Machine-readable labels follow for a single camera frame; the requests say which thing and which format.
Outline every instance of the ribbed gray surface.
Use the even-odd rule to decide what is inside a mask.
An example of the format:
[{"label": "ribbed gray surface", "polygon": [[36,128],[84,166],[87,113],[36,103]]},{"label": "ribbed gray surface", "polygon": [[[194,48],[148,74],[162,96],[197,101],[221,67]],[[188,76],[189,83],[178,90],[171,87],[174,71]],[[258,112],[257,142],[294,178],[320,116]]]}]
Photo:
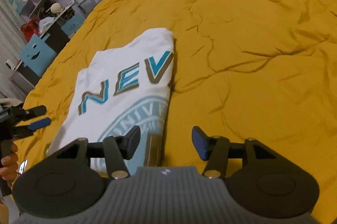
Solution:
[{"label": "ribbed gray surface", "polygon": [[219,179],[195,167],[139,168],[136,175],[110,183],[85,212],[63,219],[23,215],[15,224],[318,224],[309,213],[293,219],[257,216],[236,203]]}]

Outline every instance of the red bag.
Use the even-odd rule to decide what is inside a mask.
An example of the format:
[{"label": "red bag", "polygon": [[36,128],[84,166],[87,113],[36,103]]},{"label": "red bag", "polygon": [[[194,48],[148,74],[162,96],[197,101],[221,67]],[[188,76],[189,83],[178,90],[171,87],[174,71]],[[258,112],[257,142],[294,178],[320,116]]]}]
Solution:
[{"label": "red bag", "polygon": [[39,19],[33,18],[28,23],[22,25],[21,31],[24,34],[27,42],[29,42],[34,34],[39,34]]}]

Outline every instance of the yellow bedspread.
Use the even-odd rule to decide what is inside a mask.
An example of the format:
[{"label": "yellow bedspread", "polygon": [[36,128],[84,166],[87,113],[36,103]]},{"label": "yellow bedspread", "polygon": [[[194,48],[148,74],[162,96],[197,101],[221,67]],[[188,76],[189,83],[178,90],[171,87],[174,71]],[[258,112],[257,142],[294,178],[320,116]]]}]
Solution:
[{"label": "yellow bedspread", "polygon": [[330,224],[337,217],[337,0],[104,0],[27,97],[26,108],[46,105],[52,124],[17,141],[26,169],[44,158],[77,73],[95,52],[155,27],[175,37],[163,165],[203,169],[191,142],[195,125],[232,142],[254,137],[317,179],[313,216]]}]

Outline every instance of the black handle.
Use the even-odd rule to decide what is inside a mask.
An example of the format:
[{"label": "black handle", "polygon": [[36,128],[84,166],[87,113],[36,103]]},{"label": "black handle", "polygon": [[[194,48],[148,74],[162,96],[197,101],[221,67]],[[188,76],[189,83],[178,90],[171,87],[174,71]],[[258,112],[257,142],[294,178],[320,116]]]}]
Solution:
[{"label": "black handle", "polygon": [[[11,154],[11,147],[13,145],[13,141],[11,140],[3,140],[0,143],[0,155],[1,158],[4,158],[8,155]],[[2,193],[2,196],[5,197],[7,195],[11,195],[12,194],[12,190],[9,186],[9,182],[7,182],[6,180],[3,180],[2,178],[0,178],[0,190]]]}]

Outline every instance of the curtain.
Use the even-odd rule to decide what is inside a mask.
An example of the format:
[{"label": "curtain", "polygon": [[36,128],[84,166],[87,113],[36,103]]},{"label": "curtain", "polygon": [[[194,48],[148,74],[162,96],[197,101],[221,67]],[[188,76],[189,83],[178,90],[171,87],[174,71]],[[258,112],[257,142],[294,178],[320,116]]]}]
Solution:
[{"label": "curtain", "polygon": [[25,93],[11,81],[13,72],[6,65],[9,59],[13,63],[19,60],[19,54],[25,46],[21,32],[24,21],[15,13],[8,0],[0,0],[0,97],[16,97],[24,100]]}]

